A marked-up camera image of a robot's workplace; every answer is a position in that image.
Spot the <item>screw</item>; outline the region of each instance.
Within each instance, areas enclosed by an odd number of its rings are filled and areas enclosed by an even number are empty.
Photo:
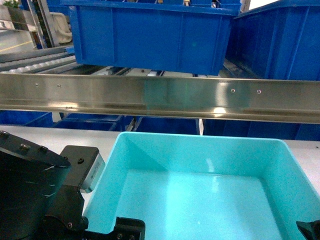
[[[45,147],[45,146],[41,146],[41,147],[39,148],[39,151],[40,151],[40,152],[43,152],[43,153],[46,153],[46,152],[48,152],[48,148]]]
[[[120,240],[120,239],[122,239],[122,237],[123,237],[122,234],[121,234],[121,233],[118,233],[118,235],[116,236],[116,239],[117,239],[117,240]]]
[[[84,160],[83,158],[80,158],[80,159],[78,160],[78,164],[82,164],[84,161],[85,161],[85,160]]]
[[[0,131],[0,138],[7,139],[9,137],[9,133],[6,131]]]
[[[26,144],[24,144],[24,143],[21,143],[21,144],[20,144],[20,149],[21,149],[21,150],[29,151],[30,148],[31,148],[30,146],[28,146],[28,145],[26,145]]]

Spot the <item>blue crate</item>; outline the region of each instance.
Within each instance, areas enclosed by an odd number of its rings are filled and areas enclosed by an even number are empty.
[[[118,216],[143,220],[146,240],[303,240],[296,221],[319,219],[320,198],[283,141],[125,132],[88,230]]]
[[[294,140],[299,126],[297,123],[253,121],[250,124],[248,137]]]
[[[44,115],[25,124],[26,127],[51,128],[54,125],[52,112],[47,112]]]
[[[199,135],[199,120],[141,117],[133,132]]]
[[[183,5],[184,4],[184,0],[163,0],[163,4]]]
[[[221,4],[241,4],[241,0],[219,0]]]
[[[87,113],[70,113],[65,117],[66,120],[87,120],[87,121],[106,121],[119,122],[122,119],[120,115],[104,115],[104,114],[87,114]]]
[[[320,80],[320,1],[282,0],[235,18],[227,59],[259,78]]]
[[[211,7],[212,0],[191,0],[190,5],[193,7]]]
[[[300,128],[300,124],[297,123],[208,119],[203,120],[203,125],[203,135],[208,136],[249,137],[283,140],[296,139]]]
[[[62,0],[79,64],[218,75],[236,11],[171,4]]]
[[[301,124],[295,139],[320,141],[320,124]]]
[[[54,126],[56,129],[80,129],[80,130],[99,130],[99,131],[114,131],[116,128],[115,122],[106,121],[71,121],[62,120]]]
[[[19,125],[29,127],[51,127],[52,113],[42,111],[0,111],[1,125]]]
[[[236,10],[238,13],[241,9],[241,3],[221,3],[218,0],[216,1],[216,7],[218,9],[232,9]]]
[[[48,5],[49,11],[51,13],[61,13],[69,16],[69,8],[63,5]]]

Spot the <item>metal plate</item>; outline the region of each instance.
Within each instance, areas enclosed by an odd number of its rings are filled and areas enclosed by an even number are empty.
[[[320,123],[320,82],[0,74],[0,109]]]

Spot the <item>white table surface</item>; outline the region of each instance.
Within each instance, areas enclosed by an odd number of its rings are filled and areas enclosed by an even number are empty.
[[[60,154],[67,145],[97,147],[104,161],[116,141],[119,132],[72,130],[59,128],[38,128],[0,125],[0,130],[46,146],[51,151]],[[285,141],[299,162],[306,176],[320,195],[320,141]],[[83,194],[87,206],[92,193]]]

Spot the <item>black bracket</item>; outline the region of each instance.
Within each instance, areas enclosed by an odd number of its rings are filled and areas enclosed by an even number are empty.
[[[320,240],[320,220],[312,222],[297,221],[299,231],[307,240]]]
[[[32,240],[144,240],[142,220],[117,217],[108,234],[86,231],[89,221],[82,216],[84,198],[80,189],[99,154],[96,147],[66,146],[61,156],[71,163],[57,196]]]

